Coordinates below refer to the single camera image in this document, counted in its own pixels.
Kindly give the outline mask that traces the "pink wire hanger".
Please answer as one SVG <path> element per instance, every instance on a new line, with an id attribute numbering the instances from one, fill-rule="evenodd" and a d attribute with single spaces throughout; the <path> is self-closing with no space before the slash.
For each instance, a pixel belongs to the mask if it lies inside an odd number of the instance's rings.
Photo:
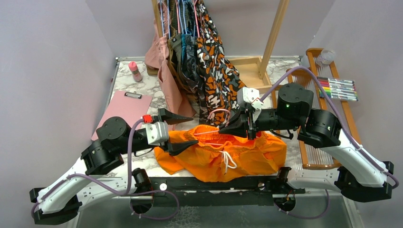
<path id="1" fill-rule="evenodd" d="M 206 124 L 200 124 L 188 130 L 184 133 L 184 138 L 188 141 L 197 141 L 197 147 L 210 152 L 250 150 L 263 146 L 267 142 L 266 133 L 259 133 L 253 140 L 229 133 L 219 133 L 220 128 L 229 123 L 230 117 L 228 110 L 216 109 L 208 115 Z"/>

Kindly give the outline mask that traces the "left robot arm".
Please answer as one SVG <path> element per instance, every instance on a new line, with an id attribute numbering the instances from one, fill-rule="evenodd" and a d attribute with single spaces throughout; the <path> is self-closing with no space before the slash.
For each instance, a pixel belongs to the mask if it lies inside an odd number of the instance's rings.
<path id="1" fill-rule="evenodd" d="M 34 223 L 60 225 L 87 206 L 115 196 L 146 196 L 147 203 L 131 205 L 134 214 L 144 214 L 151 207 L 155 193 L 145 169 L 133 169 L 132 162 L 127 161 L 125 176 L 109 181 L 101 178 L 124 164 L 123 154 L 131 157 L 137 151 L 159 147 L 170 155 L 178 155 L 195 145 L 196 140 L 173 143 L 168 134 L 169 125 L 189 120 L 164 108 L 154 116 L 144 115 L 132 125 L 119 116 L 108 118 L 96 130 L 98 138 L 67 172 L 48 187 L 29 192 Z"/>

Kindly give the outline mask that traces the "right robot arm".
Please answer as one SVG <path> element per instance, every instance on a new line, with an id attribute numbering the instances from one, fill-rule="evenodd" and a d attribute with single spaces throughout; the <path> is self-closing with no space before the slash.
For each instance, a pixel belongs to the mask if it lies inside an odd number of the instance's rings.
<path id="1" fill-rule="evenodd" d="M 289 139 L 298 131 L 297 139 L 318 148 L 341 164 L 329 170 L 298 170 L 281 168 L 274 180 L 280 193 L 299 189 L 323 189 L 341 193 L 358 202 L 388 200 L 393 188 L 387 176 L 393 171 L 389 161 L 375 160 L 349 137 L 339 119 L 330 111 L 312 108 L 314 94 L 297 83 L 283 85 L 278 92 L 277 107 L 263 109 L 253 88 L 244 87 L 238 93 L 239 111 L 220 134 L 230 134 L 253 140 L 258 133 L 286 130 Z"/>

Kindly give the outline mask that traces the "pink hanging shorts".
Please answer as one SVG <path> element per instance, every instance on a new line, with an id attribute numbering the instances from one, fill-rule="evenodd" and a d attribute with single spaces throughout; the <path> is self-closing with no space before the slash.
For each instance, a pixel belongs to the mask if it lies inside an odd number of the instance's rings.
<path id="1" fill-rule="evenodd" d="M 166 37 L 159 37 L 157 24 L 154 21 L 154 38 L 151 47 L 145 54 L 145 64 L 158 70 L 157 78 L 165 96 L 167 109 L 185 117 L 193 117 L 196 111 L 188 97 L 180 91 L 171 70 L 168 67 L 169 49 Z"/>

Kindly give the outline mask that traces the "orange camouflage hanging shorts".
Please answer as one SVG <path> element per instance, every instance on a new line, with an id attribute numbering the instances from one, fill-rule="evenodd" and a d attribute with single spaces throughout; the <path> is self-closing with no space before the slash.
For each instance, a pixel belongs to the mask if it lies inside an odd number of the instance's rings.
<path id="1" fill-rule="evenodd" d="M 208 111 L 210 114 L 216 109 L 225 109 L 233 116 L 240 108 L 237 103 L 237 92 L 245 84 L 240 79 L 238 69 L 225 57 L 221 37 L 207 9 L 203 19 L 206 22 L 204 30 L 207 32 L 207 38 L 202 45 L 202 55 L 207 63 L 202 67 L 202 74 L 206 76 Z M 200 124 L 207 122 L 207 119 L 199 117 Z"/>

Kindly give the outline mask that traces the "dark patterned hanging shorts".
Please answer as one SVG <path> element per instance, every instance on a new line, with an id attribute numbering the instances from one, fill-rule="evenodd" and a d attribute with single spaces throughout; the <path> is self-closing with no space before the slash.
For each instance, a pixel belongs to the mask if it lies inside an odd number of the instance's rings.
<path id="1" fill-rule="evenodd" d="M 202 67 L 202 45 L 207 38 L 206 9 L 202 0 L 168 0 L 168 34 L 176 58 L 176 70 L 184 90 L 191 94 L 199 106 L 199 117 L 207 119 L 209 114 L 205 79 Z"/>

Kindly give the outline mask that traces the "pink clipboard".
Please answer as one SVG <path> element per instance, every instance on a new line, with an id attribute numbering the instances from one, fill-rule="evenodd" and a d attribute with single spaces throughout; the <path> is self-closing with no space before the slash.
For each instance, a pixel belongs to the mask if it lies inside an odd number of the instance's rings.
<path id="1" fill-rule="evenodd" d="M 133 125 L 147 114 L 151 101 L 149 95 L 116 91 L 96 128 L 101 128 L 100 140 L 128 137 Z"/>

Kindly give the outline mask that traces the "wooden clothes rack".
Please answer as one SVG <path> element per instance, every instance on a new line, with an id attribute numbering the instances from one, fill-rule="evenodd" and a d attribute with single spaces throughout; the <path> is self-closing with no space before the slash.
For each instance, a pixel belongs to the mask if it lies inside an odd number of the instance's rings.
<path id="1" fill-rule="evenodd" d="M 261 93 L 272 87 L 267 73 L 267 66 L 277 40 L 282 21 L 288 8 L 289 0 L 280 0 L 277 12 L 271 27 L 270 35 L 264 50 L 263 57 L 238 57 L 229 61 L 238 69 L 240 79 L 246 86 L 258 89 Z"/>

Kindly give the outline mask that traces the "pink bottle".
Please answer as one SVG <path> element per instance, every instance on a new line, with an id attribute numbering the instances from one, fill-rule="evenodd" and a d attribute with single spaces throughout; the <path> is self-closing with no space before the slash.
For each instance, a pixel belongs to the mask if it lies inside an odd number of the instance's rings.
<path id="1" fill-rule="evenodd" d="M 142 81 L 143 77 L 142 77 L 141 73 L 139 72 L 137 63 L 134 62 L 134 61 L 131 61 L 128 64 L 128 67 L 129 67 L 129 70 L 130 70 L 130 72 L 132 74 L 133 80 L 136 81 L 136 82 Z"/>

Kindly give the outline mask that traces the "wooden tiered rack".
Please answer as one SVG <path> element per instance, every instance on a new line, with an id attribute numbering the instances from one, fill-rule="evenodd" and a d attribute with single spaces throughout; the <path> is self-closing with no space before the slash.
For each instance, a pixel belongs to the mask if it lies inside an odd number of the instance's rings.
<path id="1" fill-rule="evenodd" d="M 327 77 L 339 79 L 339 73 L 337 71 L 334 62 L 331 62 L 328 66 L 320 66 L 316 63 L 317 58 L 322 53 L 322 48 L 309 48 L 306 51 L 307 60 L 309 63 L 309 69 L 317 77 Z M 313 90 L 316 94 L 314 99 L 313 107 L 321 108 L 324 110 L 332 111 L 328 102 L 321 98 L 319 95 L 319 89 L 316 83 L 313 81 L 312 77 L 308 75 L 306 71 L 297 70 L 287 77 L 288 82 L 296 82 L 303 87 Z M 350 109 L 350 105 L 345 100 L 333 99 L 333 104 L 337 107 L 338 112 L 341 117 L 340 120 L 348 126 L 348 130 L 352 137 L 358 142 L 361 142 L 354 118 Z M 322 151 L 319 148 L 314 148 L 310 145 L 305 144 L 302 141 L 298 141 L 300 155 L 298 158 L 301 160 L 300 164 L 296 165 L 297 169 L 307 169 L 307 170 L 329 170 L 333 168 L 338 168 L 342 164 L 330 154 Z"/>

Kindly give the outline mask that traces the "pack of coloured markers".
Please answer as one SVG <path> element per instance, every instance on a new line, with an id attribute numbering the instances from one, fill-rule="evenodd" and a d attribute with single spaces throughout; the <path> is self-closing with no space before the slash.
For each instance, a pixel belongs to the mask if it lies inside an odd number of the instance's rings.
<path id="1" fill-rule="evenodd" d="M 344 80 L 337 78 L 318 77 L 318 80 L 331 99 L 344 101 L 358 101 L 358 95 L 353 80 Z"/>

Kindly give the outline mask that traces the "clear plastic cup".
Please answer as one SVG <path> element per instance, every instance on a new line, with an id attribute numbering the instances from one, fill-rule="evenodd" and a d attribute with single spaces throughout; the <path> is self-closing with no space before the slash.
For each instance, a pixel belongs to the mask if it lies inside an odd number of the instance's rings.
<path id="1" fill-rule="evenodd" d="M 320 67 L 329 66 L 335 59 L 336 52 L 329 49 L 323 49 L 315 60 L 316 65 Z"/>

